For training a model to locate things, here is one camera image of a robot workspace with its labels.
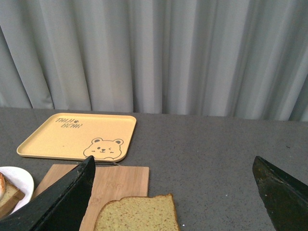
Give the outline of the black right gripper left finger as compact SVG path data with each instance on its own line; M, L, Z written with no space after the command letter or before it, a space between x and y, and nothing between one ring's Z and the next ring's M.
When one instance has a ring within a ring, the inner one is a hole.
M0 221L2 231L78 231L95 176L93 156L65 174L27 205Z

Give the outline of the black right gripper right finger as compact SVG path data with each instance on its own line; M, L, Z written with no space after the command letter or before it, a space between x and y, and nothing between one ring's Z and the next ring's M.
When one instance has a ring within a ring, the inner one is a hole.
M259 196L277 231L308 229L308 186L256 156L252 167Z

